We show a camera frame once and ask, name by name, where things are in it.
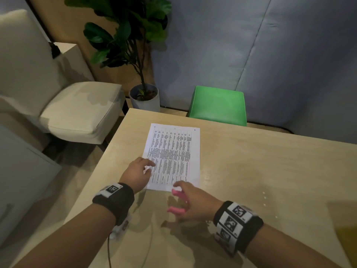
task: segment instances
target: potted plant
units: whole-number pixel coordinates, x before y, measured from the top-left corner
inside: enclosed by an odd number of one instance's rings
[[[132,65],[140,76],[141,84],[134,86],[129,95],[133,107],[160,111],[158,89],[145,83],[143,68],[145,51],[151,41],[166,39],[167,15],[171,2],[167,0],[64,0],[70,7],[92,8],[97,16],[118,23],[111,35],[93,22],[87,22],[83,31],[89,43],[97,50],[92,63],[101,67]],[[138,44],[142,43],[142,54]]]

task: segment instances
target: cable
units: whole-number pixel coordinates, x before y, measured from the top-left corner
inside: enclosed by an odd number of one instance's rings
[[[107,239],[107,248],[108,248],[108,261],[109,261],[109,268],[111,268],[111,262],[110,262],[110,251],[109,251],[109,237],[110,234],[108,235],[108,239]]]

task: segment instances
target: wrist band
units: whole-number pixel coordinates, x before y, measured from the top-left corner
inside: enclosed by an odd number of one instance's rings
[[[116,218],[116,225],[119,226],[134,202],[134,191],[125,183],[114,183],[100,190],[92,201],[111,211]]]
[[[226,201],[216,212],[213,223],[217,226],[215,239],[233,257],[245,253],[249,243],[264,225],[252,210],[232,201]]]

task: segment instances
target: soil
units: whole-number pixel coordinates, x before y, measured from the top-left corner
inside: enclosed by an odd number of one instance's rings
[[[136,99],[138,101],[149,101],[149,100],[155,98],[156,95],[157,95],[157,93],[155,91],[148,90],[147,93],[145,94],[145,96],[138,95],[134,99]]]

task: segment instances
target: hand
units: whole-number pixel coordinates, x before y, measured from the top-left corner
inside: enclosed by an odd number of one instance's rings
[[[187,207],[185,207],[186,212],[181,215],[176,215],[177,221],[186,220],[208,220],[213,221],[213,218],[222,206],[223,201],[218,200],[209,193],[194,187],[189,182],[177,181],[173,185],[174,187],[181,187],[182,191],[185,192],[187,198]]]
[[[151,175],[151,169],[147,169],[144,174],[145,166],[155,166],[155,163],[149,159],[138,157],[129,164],[119,182],[129,185],[133,189],[134,194],[140,192],[149,182]]]

